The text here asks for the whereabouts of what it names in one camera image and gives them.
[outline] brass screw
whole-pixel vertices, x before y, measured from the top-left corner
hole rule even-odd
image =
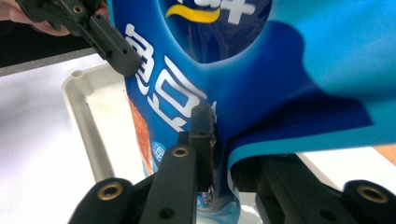
[[[110,201],[122,194],[123,187],[119,182],[111,182],[102,186],[98,191],[98,198],[102,201]]]

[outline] white tray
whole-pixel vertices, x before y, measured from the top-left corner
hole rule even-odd
[[[145,178],[123,76],[108,64],[76,71],[63,91],[95,180],[115,176],[136,184]]]
[[[123,76],[108,64],[77,71],[64,97],[87,149],[96,181],[116,176],[137,183],[145,176]],[[373,181],[396,193],[396,166],[371,147],[300,153],[325,184],[341,190],[352,179]]]

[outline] packaging bag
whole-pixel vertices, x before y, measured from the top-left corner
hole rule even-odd
[[[199,215],[237,220],[227,174],[244,158],[396,140],[395,1],[107,2],[143,60],[125,83],[148,175],[212,105],[215,199]]]

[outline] round hole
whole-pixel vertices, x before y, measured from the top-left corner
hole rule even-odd
[[[119,182],[112,182],[104,185],[98,191],[98,198],[102,201],[109,201],[119,197],[122,194],[123,187]]]
[[[178,147],[172,151],[172,154],[175,157],[185,157],[185,156],[189,155],[189,151],[184,147]]]
[[[169,219],[175,216],[175,210],[172,208],[163,208],[160,212],[160,217],[164,219]]]
[[[77,13],[77,14],[81,14],[81,13],[84,12],[84,8],[79,7],[79,6],[75,6],[75,7],[73,7],[73,11],[74,11],[75,13]]]
[[[117,193],[117,188],[115,188],[115,187],[110,187],[110,188],[108,188],[108,189],[105,189],[105,192],[104,192],[104,194],[107,196],[107,197],[111,197],[112,195],[114,195],[115,193]]]
[[[336,216],[333,212],[326,210],[326,209],[322,209],[319,211],[319,214],[321,217],[323,217],[324,219],[327,219],[329,221],[335,221],[336,220]]]
[[[385,193],[372,186],[360,185],[357,187],[357,191],[361,197],[373,203],[387,203],[389,201]]]

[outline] black bracket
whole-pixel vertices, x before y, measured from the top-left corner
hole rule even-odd
[[[191,111],[191,131],[165,150],[155,175],[134,186],[120,178],[97,183],[70,223],[195,223],[197,190],[212,185],[213,141],[213,111],[198,105]]]
[[[134,76],[141,57],[120,32],[102,15],[94,15],[102,0],[16,0],[32,21],[48,21],[59,31],[66,27],[72,35],[82,36],[118,73]]]
[[[257,192],[264,223],[396,223],[396,197],[387,189],[365,180],[332,189],[295,154],[244,159],[232,176],[240,191]]]

